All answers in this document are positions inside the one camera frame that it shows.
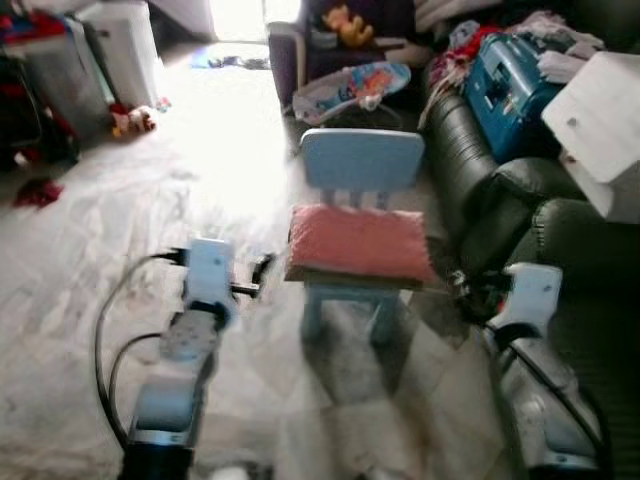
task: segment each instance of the blue plastic chair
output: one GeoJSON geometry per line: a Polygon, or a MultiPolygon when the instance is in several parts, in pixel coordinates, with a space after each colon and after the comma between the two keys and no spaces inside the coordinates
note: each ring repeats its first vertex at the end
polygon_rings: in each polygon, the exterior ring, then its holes
{"type": "MultiPolygon", "coordinates": [[[[347,190],[350,206],[362,208],[364,194],[374,192],[375,208],[382,210],[388,209],[392,193],[413,186],[424,148],[420,135],[387,130],[313,129],[301,140],[307,183],[322,190],[325,203],[334,204],[336,192],[347,190]]],[[[397,279],[389,279],[388,285],[367,277],[359,281],[352,275],[343,282],[341,276],[300,278],[306,293],[303,340],[312,341],[320,333],[324,300],[348,300],[374,304],[368,326],[370,341],[375,345],[388,342],[400,290],[415,285],[403,287],[397,279]]]]}

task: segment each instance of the chair backrest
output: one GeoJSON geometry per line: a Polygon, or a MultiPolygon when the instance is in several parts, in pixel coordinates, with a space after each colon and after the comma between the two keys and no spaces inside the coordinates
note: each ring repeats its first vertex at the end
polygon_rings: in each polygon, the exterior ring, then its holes
{"type": "Polygon", "coordinates": [[[355,208],[365,192],[377,192],[376,206],[386,209],[391,193],[414,184],[424,153],[420,135],[388,130],[312,129],[301,146],[307,183],[323,190],[326,203],[348,190],[355,208]]]}

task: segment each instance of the toy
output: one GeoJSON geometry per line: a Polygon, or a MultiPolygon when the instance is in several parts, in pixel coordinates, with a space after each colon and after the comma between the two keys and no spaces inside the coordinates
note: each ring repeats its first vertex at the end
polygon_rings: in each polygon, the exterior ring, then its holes
{"type": "Polygon", "coordinates": [[[371,25],[365,26],[360,15],[355,15],[349,21],[349,7],[346,5],[332,8],[322,18],[331,31],[338,33],[340,40],[347,47],[360,48],[373,39],[373,27],[371,25]]]}
{"type": "Polygon", "coordinates": [[[153,112],[149,107],[142,106],[129,110],[124,105],[115,103],[109,107],[109,111],[115,123],[111,132],[116,138],[128,132],[150,132],[156,128],[153,112]]]}

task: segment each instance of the yellow plush toy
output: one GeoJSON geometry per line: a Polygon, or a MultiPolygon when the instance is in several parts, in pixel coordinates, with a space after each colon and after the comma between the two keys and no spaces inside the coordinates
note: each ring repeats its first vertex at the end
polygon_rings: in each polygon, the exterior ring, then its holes
{"type": "Polygon", "coordinates": [[[360,15],[355,15],[353,20],[349,21],[349,7],[346,5],[332,8],[322,18],[327,27],[336,32],[347,47],[359,48],[373,39],[373,27],[371,25],[365,27],[360,15]]]}

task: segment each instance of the black leather sofa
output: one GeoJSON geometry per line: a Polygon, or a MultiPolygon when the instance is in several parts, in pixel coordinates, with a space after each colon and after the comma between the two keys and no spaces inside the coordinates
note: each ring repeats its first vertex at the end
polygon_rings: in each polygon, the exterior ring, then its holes
{"type": "MultiPolygon", "coordinates": [[[[576,28],[615,49],[640,40],[640,2],[572,3],[576,28]]],[[[553,159],[498,166],[457,93],[435,103],[425,136],[442,219],[467,276],[519,261],[563,269],[550,340],[608,418],[615,478],[640,479],[640,227],[605,222],[553,159]]]]}

